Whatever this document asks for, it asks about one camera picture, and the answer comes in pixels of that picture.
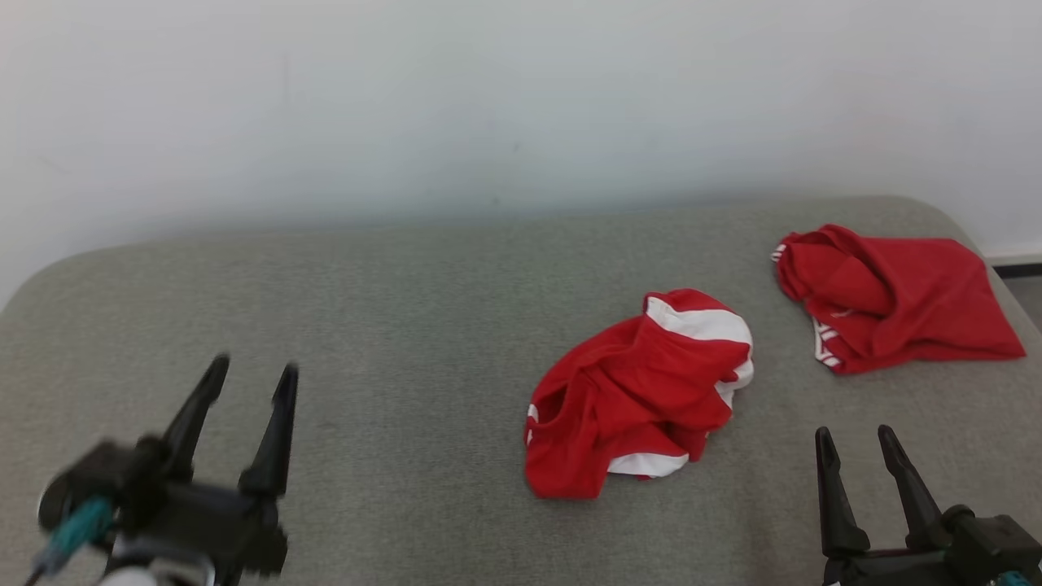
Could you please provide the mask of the red shorts white side stripes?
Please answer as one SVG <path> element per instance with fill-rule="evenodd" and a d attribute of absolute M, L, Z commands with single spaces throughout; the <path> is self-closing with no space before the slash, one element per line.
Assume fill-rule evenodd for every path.
<path fill-rule="evenodd" d="M 569 350 L 537 384 L 526 481 L 540 498 L 592 500 L 611 474 L 673 474 L 700 459 L 754 373 L 740 315 L 694 289 L 651 292 L 639 315 Z"/>

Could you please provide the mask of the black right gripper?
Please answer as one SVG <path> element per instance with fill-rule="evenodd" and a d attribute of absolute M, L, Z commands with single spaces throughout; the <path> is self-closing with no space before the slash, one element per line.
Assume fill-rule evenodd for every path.
<path fill-rule="evenodd" d="M 941 523 L 940 508 L 895 431 L 882 424 L 878 441 L 904 512 L 908 550 L 870 550 L 866 531 L 855 524 L 830 430 L 819 428 L 815 431 L 817 488 L 821 551 L 826 557 L 822 586 L 967 586 L 979 582 L 978 553 L 944 550 L 950 545 L 950 536 Z"/>

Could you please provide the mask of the black white baseboard strip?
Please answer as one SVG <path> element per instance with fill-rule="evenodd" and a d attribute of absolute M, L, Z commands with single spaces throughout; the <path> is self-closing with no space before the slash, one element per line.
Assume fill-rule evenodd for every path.
<path fill-rule="evenodd" d="M 1001 279 L 1042 277 L 1042 250 L 985 257 Z"/>

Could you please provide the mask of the red basketball jersey white trim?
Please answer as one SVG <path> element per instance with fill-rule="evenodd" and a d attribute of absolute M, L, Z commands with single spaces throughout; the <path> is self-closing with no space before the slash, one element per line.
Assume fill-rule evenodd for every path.
<path fill-rule="evenodd" d="M 834 374 L 1026 356 L 985 262 L 952 238 L 870 238 L 825 224 L 789 234 L 772 260 L 782 292 L 812 320 L 816 360 Z"/>

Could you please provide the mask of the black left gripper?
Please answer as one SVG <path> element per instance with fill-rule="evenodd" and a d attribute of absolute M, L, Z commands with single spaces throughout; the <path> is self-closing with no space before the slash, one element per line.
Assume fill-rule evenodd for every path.
<path fill-rule="evenodd" d="M 159 559 L 193 565 L 204 576 L 282 573 L 289 538 L 277 505 L 289 479 L 300 374 L 297 364 L 286 364 L 260 445 L 251 465 L 239 475 L 237 489 L 187 483 L 194 475 L 194 456 L 206 415 L 229 369 L 230 356 L 213 357 L 164 432 L 167 479 L 116 484 L 111 496 L 122 513 L 114 526 L 109 575 L 146 570 Z"/>

